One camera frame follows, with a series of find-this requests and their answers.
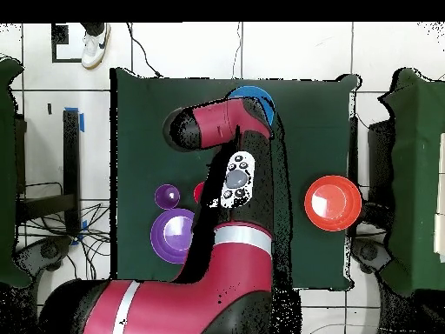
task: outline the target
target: white shoe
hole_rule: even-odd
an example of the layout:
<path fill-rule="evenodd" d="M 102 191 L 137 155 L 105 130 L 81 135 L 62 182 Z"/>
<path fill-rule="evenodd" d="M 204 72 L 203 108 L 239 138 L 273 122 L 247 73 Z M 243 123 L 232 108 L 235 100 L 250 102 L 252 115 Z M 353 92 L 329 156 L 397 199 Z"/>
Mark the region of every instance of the white shoe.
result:
<path fill-rule="evenodd" d="M 103 27 L 103 32 L 99 36 L 90 36 L 85 32 L 83 43 L 85 48 L 82 54 L 82 65 L 88 69 L 94 69 L 102 62 L 105 55 L 108 39 L 110 38 L 111 27 L 109 23 Z"/>

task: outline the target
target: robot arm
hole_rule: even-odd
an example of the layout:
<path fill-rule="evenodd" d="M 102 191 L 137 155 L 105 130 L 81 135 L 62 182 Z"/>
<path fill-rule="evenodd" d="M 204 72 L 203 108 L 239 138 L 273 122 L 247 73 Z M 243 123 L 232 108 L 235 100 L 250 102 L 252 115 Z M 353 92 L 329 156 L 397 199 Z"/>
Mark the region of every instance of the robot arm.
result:
<path fill-rule="evenodd" d="M 177 150 L 222 146 L 204 185 L 183 272 L 174 283 L 95 285 L 88 293 L 92 306 L 75 314 L 82 322 L 76 334 L 267 334 L 273 188 L 271 131 L 261 103 L 243 97 L 176 110 L 164 134 Z M 181 283 L 202 249 L 209 250 L 203 276 Z M 59 299 L 73 284 L 59 287 Z"/>

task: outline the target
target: table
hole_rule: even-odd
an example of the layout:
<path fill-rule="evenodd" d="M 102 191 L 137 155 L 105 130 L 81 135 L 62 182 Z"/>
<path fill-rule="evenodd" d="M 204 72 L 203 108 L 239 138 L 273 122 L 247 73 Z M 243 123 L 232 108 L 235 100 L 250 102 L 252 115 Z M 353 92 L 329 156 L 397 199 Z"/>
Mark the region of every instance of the table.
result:
<path fill-rule="evenodd" d="M 343 275 L 345 233 L 317 229 L 306 217 L 303 198 L 318 177 L 348 174 L 349 98 L 358 85 L 356 76 L 328 82 L 147 79 L 116 69 L 115 78 L 116 91 L 111 93 L 116 93 L 112 98 L 117 107 L 118 278 L 169 281 L 181 269 L 152 250 L 150 227 L 162 212 L 154 193 L 161 184 L 174 184 L 182 194 L 178 207 L 195 210 L 192 192 L 205 180 L 213 152 L 172 150 L 163 140 L 166 116 L 181 106 L 222 98 L 238 86 L 255 85 L 272 96 L 285 129 L 293 206 L 293 285 L 348 289 Z M 276 191 L 280 185 L 275 184 Z"/>
<path fill-rule="evenodd" d="M 389 238 L 394 260 L 381 277 L 404 297 L 419 289 L 445 290 L 445 264 L 434 253 L 440 136 L 445 132 L 444 84 L 404 69 L 382 98 L 395 121 L 395 217 Z"/>

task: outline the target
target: white tile floor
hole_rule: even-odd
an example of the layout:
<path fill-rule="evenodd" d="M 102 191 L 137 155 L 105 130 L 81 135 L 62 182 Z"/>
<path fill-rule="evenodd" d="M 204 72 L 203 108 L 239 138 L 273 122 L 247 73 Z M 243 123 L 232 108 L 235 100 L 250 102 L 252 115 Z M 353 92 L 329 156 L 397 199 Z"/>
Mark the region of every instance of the white tile floor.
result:
<path fill-rule="evenodd" d="M 69 23 L 70 46 L 82 49 L 82 26 Z M 120 66 L 141 77 L 153 77 L 125 23 L 112 23 L 110 43 L 102 64 L 85 70 L 79 63 L 52 63 L 49 24 L 0 24 L 0 52 L 23 61 L 25 71 L 11 89 L 19 112 L 28 121 L 27 182 L 60 182 L 62 172 L 62 110 L 77 107 L 85 116 L 81 134 L 83 206 L 110 199 L 110 88 L 109 68 Z M 389 117 L 377 98 L 389 89 L 401 67 L 417 68 L 437 79 L 445 73 L 445 38 L 441 25 L 432 23 L 134 23 L 134 37 L 144 47 L 149 63 L 166 77 L 268 78 L 332 80 L 351 71 L 362 78 L 356 112 L 366 124 Z M 236 49 L 242 34 L 241 51 Z M 52 106 L 48 114 L 47 104 Z M 359 125 L 359 182 L 369 183 L 367 130 Z M 56 186 L 32 188 L 43 196 Z M 107 231 L 108 218 L 96 229 Z M 27 243 L 35 238 L 27 237 Z M 107 254 L 108 245 L 101 247 Z M 70 252 L 77 274 L 85 277 L 85 258 L 78 246 Z M 109 259 L 95 258 L 98 277 L 107 277 Z M 380 299 L 373 276 L 351 261 L 351 291 L 301 291 L 302 334 L 375 334 Z M 53 273 L 45 272 L 38 303 L 60 283 L 74 277 L 64 261 Z"/>

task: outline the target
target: control button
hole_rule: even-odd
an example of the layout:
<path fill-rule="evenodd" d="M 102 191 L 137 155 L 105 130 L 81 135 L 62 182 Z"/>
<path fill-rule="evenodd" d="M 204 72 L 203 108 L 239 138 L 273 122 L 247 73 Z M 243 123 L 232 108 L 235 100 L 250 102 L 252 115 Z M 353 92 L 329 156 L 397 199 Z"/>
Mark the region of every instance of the control button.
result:
<path fill-rule="evenodd" d="M 227 188 L 243 187 L 248 181 L 247 174 L 241 170 L 233 170 L 226 176 Z"/>
<path fill-rule="evenodd" d="M 246 191 L 242 188 L 240 188 L 239 190 L 235 191 L 235 196 L 236 197 L 244 197 L 246 194 Z"/>

